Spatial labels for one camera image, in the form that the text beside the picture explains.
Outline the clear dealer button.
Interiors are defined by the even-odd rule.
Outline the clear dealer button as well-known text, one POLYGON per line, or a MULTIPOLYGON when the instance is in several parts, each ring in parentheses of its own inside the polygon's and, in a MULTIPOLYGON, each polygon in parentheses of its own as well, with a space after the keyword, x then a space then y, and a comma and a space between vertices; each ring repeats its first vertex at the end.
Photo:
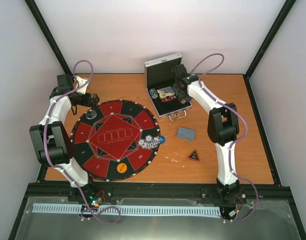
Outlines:
POLYGON ((97 116, 97 112, 93 109, 90 109, 88 110, 86 113, 85 113, 85 117, 88 119, 88 120, 92 120, 94 118, 96 118, 97 116))

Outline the poker chip row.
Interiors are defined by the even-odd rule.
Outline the poker chip row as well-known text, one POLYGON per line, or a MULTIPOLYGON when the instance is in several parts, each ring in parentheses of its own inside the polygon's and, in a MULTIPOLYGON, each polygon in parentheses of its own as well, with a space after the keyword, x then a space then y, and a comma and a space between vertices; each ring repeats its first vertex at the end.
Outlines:
POLYGON ((159 94, 158 94, 158 92, 157 92, 157 90, 155 88, 151 88, 149 90, 149 94, 150 94, 150 96, 151 96, 151 98, 153 100, 155 100, 155 99, 157 99, 159 97, 159 94))

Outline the grey card deck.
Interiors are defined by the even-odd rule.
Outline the grey card deck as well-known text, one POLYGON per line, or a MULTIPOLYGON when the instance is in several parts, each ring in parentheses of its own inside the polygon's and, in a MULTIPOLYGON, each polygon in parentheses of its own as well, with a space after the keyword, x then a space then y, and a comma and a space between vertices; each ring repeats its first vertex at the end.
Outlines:
POLYGON ((195 139, 195 130, 180 126, 178 127, 176 137, 192 142, 195 139))

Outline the blue small blind button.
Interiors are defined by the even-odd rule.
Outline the blue small blind button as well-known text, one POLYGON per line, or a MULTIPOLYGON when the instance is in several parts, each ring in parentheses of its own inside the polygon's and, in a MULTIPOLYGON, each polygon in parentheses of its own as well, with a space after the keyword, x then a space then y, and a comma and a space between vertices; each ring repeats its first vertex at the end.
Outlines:
POLYGON ((158 136, 159 144, 163 144, 165 142, 165 137, 160 135, 158 136))

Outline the blue white poker chips pile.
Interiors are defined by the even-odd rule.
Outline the blue white poker chips pile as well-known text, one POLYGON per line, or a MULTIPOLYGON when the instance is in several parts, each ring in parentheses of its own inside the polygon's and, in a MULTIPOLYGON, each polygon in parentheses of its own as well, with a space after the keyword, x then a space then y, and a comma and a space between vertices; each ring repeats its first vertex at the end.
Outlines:
POLYGON ((158 137, 152 137, 151 135, 147 135, 145 139, 140 139, 138 144, 141 148, 151 150, 156 148, 160 144, 160 139, 158 137))

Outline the orange big blind button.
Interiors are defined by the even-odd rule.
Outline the orange big blind button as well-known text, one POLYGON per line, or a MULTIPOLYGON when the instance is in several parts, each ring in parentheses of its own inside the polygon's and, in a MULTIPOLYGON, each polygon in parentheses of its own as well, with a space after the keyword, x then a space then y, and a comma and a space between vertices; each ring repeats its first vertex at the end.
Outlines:
POLYGON ((123 174, 127 171, 127 164, 125 163, 119 163, 117 166, 117 172, 120 174, 123 174))

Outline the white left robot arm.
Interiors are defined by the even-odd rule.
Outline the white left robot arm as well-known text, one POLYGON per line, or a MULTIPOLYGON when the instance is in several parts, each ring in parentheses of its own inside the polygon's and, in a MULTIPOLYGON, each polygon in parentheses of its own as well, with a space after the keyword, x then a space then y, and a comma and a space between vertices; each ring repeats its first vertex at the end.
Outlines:
POLYGON ((96 198, 97 189, 89 174, 75 160, 73 143, 63 124, 72 108, 94 107, 99 102, 97 94, 87 93, 89 83, 87 78, 58 75, 58 86, 49 96, 45 116, 29 129, 38 162, 59 171, 69 181, 75 195, 88 202, 96 198))

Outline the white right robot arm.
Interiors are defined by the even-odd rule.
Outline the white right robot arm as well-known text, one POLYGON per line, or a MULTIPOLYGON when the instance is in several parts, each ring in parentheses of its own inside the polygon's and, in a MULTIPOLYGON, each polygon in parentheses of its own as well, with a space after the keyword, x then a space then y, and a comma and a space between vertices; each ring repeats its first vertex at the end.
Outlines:
POLYGON ((194 99, 208 114, 207 134, 215 144, 218 158, 217 196, 227 202, 240 189, 235 164, 235 145, 240 131, 237 108, 212 93, 198 75, 188 74, 183 64, 176 65, 171 72, 175 80, 172 90, 179 102, 194 99))

